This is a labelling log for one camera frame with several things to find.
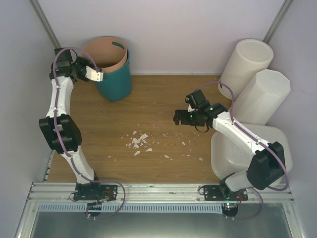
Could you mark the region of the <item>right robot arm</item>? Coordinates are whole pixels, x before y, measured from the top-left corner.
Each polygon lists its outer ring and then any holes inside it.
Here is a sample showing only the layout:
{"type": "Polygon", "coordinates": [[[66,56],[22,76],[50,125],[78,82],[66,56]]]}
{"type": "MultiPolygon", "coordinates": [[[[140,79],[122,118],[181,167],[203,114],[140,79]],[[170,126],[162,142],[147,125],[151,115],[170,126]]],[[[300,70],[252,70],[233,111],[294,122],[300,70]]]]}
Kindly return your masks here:
{"type": "Polygon", "coordinates": [[[230,201],[249,187],[271,188],[278,179],[288,177],[292,163],[286,158],[280,142],[260,138],[238,122],[222,104],[210,104],[201,90],[187,95],[185,102],[188,109],[175,111],[176,125],[213,128],[246,153],[245,164],[226,172],[220,180],[219,195],[223,200],[230,201]]]}

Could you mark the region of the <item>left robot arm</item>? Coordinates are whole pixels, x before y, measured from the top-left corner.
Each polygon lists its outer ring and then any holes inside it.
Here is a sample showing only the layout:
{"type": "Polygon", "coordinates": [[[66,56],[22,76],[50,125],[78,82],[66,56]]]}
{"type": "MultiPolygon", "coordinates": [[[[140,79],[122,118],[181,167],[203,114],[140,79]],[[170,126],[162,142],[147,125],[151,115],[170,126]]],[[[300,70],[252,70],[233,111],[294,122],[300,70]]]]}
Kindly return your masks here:
{"type": "Polygon", "coordinates": [[[39,120],[39,127],[49,147],[68,162],[77,183],[89,184],[85,188],[85,195],[90,200],[97,200],[102,195],[102,188],[96,184],[99,183],[98,177],[82,151],[82,135],[70,115],[70,101],[78,79],[101,82],[104,74],[88,53],[73,58],[72,54],[78,51],[76,47],[55,49],[55,59],[49,74],[51,103],[46,116],[39,120]]]}

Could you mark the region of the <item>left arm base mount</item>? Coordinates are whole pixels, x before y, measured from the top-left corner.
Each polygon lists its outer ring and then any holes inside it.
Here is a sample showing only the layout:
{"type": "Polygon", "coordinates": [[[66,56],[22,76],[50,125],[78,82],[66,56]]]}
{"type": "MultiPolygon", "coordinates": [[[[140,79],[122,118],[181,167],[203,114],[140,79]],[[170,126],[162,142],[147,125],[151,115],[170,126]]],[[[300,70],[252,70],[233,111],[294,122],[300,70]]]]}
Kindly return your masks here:
{"type": "Polygon", "coordinates": [[[69,196],[71,201],[113,201],[117,196],[117,185],[87,183],[77,184],[69,196]]]}

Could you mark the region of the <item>teal plastic bin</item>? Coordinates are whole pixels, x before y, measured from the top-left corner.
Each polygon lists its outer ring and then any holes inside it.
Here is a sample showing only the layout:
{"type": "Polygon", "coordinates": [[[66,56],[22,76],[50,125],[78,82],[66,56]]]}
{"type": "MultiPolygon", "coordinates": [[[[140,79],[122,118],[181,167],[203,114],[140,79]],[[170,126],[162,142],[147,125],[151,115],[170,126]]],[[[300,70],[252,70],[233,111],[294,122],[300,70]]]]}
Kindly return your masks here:
{"type": "Polygon", "coordinates": [[[132,92],[132,78],[130,72],[130,54],[127,61],[118,70],[104,74],[101,82],[95,82],[99,94],[114,103],[126,98],[132,92]]]}

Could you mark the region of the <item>white faceted bin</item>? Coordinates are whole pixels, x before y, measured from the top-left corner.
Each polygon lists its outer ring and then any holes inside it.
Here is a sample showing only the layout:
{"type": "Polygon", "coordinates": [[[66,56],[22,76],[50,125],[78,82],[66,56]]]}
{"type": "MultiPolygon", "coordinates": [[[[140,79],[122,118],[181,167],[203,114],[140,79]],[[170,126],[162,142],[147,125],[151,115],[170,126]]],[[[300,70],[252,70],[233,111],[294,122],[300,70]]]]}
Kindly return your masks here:
{"type": "Polygon", "coordinates": [[[290,80],[281,72],[262,70],[235,100],[233,116],[241,123],[265,125],[290,91],[290,80]]]}

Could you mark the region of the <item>large white round bin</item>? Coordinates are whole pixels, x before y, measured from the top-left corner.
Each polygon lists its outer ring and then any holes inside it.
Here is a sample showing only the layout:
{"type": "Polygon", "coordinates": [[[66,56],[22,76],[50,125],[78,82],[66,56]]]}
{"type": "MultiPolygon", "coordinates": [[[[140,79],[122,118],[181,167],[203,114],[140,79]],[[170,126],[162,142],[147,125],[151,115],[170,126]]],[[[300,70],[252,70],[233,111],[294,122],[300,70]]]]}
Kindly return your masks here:
{"type": "Polygon", "coordinates": [[[232,95],[234,99],[237,99],[253,76],[268,68],[273,56],[272,48],[260,40],[245,39],[240,41],[219,80],[229,88],[219,85],[220,93],[228,99],[232,95]]]}

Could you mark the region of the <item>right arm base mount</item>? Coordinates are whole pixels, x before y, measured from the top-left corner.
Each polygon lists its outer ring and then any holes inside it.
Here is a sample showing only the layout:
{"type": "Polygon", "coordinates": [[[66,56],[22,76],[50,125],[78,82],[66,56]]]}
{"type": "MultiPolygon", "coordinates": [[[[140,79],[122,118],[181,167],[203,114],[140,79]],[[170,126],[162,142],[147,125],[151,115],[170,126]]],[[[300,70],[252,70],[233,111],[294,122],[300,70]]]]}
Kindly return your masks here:
{"type": "Polygon", "coordinates": [[[246,190],[223,195],[219,185],[199,186],[197,192],[204,197],[205,201],[248,201],[248,193],[246,190]]]}

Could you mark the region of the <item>pink plastic bin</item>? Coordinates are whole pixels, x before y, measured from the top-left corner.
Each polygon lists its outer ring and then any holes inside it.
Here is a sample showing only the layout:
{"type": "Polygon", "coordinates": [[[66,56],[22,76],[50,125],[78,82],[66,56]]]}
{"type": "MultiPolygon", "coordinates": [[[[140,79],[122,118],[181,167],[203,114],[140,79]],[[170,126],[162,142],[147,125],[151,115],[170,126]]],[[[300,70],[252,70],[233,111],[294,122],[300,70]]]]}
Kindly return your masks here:
{"type": "Polygon", "coordinates": [[[119,70],[128,58],[128,49],[125,43],[116,37],[93,39],[83,50],[93,58],[103,73],[112,73],[119,70]]]}

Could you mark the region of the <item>white rectangular basin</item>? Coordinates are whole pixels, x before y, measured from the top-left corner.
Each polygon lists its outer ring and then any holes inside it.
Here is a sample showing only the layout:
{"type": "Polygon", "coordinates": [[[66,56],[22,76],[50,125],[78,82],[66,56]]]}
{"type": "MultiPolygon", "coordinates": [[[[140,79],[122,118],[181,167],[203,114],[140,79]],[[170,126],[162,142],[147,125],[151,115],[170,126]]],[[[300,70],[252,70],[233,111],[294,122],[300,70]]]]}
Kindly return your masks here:
{"type": "MultiPolygon", "coordinates": [[[[262,140],[268,142],[279,142],[284,150],[284,164],[286,171],[290,172],[293,167],[293,161],[290,153],[290,147],[286,135],[278,128],[243,124],[248,130],[255,133],[262,140]]],[[[236,192],[241,189],[254,187],[258,190],[264,190],[268,186],[252,185],[248,179],[246,171],[251,163],[252,156],[250,152],[236,145],[230,138],[220,132],[216,132],[211,138],[211,167],[214,174],[220,179],[220,186],[230,192],[236,192]]]]}

